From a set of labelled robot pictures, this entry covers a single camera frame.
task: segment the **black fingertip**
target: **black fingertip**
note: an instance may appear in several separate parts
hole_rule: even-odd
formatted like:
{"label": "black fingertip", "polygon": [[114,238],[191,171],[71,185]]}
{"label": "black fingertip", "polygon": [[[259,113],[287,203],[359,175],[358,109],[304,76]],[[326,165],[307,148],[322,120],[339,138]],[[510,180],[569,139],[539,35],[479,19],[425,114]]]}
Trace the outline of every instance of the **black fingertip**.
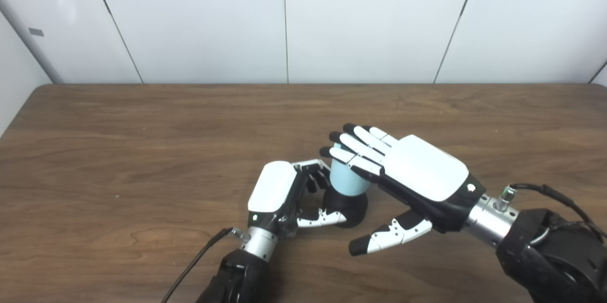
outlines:
{"label": "black fingertip", "polygon": [[318,151],[320,152],[321,156],[326,157],[326,158],[332,158],[331,148],[332,148],[332,146],[323,146]]}
{"label": "black fingertip", "polygon": [[306,186],[308,187],[308,192],[316,193],[316,184],[314,184],[314,180],[312,180],[311,178],[308,178],[308,182],[306,183]]}
{"label": "black fingertip", "polygon": [[366,255],[367,249],[369,249],[369,242],[371,241],[371,234],[362,236],[349,242],[348,251],[351,256]]}
{"label": "black fingertip", "polygon": [[320,172],[316,172],[316,173],[312,174],[312,176],[314,177],[314,180],[316,180],[316,183],[318,184],[318,186],[321,189],[329,188],[329,186],[330,186],[329,181],[327,180],[326,177],[323,176],[323,174],[321,174]]}
{"label": "black fingertip", "polygon": [[343,134],[343,132],[338,132],[338,131],[333,131],[331,134],[329,134],[329,139],[332,142],[335,143],[341,143],[340,141],[340,136]]}
{"label": "black fingertip", "polygon": [[348,134],[354,135],[354,128],[356,128],[355,124],[352,124],[352,123],[343,124],[343,132],[347,132]]}

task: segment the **black base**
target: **black base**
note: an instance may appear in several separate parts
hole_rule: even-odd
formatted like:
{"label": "black base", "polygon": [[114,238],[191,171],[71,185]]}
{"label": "black base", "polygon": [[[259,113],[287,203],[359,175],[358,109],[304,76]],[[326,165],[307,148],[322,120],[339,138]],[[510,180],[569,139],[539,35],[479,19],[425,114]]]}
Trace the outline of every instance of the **black base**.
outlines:
{"label": "black base", "polygon": [[339,211],[346,218],[346,222],[336,225],[341,228],[350,228],[361,223],[367,213],[368,204],[367,193],[346,196],[333,187],[329,187],[322,198],[322,208],[327,210],[327,214]]}

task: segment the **metal connector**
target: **metal connector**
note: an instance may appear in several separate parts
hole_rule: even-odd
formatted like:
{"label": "metal connector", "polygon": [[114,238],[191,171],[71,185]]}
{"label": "metal connector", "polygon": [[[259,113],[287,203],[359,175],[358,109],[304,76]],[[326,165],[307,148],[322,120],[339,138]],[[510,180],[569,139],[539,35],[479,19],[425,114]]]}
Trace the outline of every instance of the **metal connector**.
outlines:
{"label": "metal connector", "polygon": [[249,240],[251,240],[250,234],[245,233],[236,227],[232,228],[232,234],[234,234],[234,236],[236,238],[239,238],[240,240],[242,240],[243,243],[248,243]]}
{"label": "metal connector", "polygon": [[504,191],[499,196],[499,199],[494,203],[495,210],[499,212],[505,212],[508,210],[508,206],[510,206],[510,202],[514,199],[514,195],[516,195],[516,189],[506,186]]}

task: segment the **silver cylinder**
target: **silver cylinder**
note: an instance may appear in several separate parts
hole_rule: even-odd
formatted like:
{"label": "silver cylinder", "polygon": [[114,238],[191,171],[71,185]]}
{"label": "silver cylinder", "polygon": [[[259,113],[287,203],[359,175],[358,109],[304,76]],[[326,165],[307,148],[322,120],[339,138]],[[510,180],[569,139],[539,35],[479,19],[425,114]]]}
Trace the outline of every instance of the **silver cylinder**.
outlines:
{"label": "silver cylinder", "polygon": [[249,235],[251,236],[249,241],[243,242],[240,248],[268,262],[272,257],[278,237],[259,227],[249,227]]}
{"label": "silver cylinder", "polygon": [[497,248],[518,217],[518,210],[512,207],[507,207],[503,212],[497,210],[494,206],[497,201],[483,195],[470,211],[464,225],[465,231],[493,248]]}

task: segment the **robotic finger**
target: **robotic finger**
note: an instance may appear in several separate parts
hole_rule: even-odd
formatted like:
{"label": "robotic finger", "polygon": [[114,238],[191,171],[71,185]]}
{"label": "robotic finger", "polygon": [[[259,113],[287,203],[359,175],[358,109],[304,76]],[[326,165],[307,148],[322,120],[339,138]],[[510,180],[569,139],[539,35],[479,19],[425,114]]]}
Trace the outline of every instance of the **robotic finger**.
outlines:
{"label": "robotic finger", "polygon": [[383,224],[373,233],[349,243],[352,256],[366,255],[388,247],[401,245],[423,236],[432,229],[432,223],[414,211],[406,211],[392,219],[390,225]]}
{"label": "robotic finger", "polygon": [[[505,274],[524,286],[534,302],[607,302],[607,234],[569,197],[534,184],[510,184],[499,197],[490,197],[464,163],[419,137],[397,140],[354,124],[345,124],[343,130],[329,135],[343,147],[322,148],[321,155],[350,167],[411,208],[390,225],[353,240],[352,255],[399,245],[430,229],[464,230],[495,249]],[[563,203],[583,221],[567,221],[544,208],[512,208],[510,202],[521,189]]]}
{"label": "robotic finger", "polygon": [[[334,171],[322,160],[266,164],[249,198],[248,231],[231,230],[241,240],[240,247],[223,258],[196,303],[262,302],[270,281],[269,261],[280,240],[295,236],[299,227],[360,223],[367,209],[368,182],[336,164]],[[322,207],[302,208],[304,193],[314,193],[317,187],[325,191]]]}

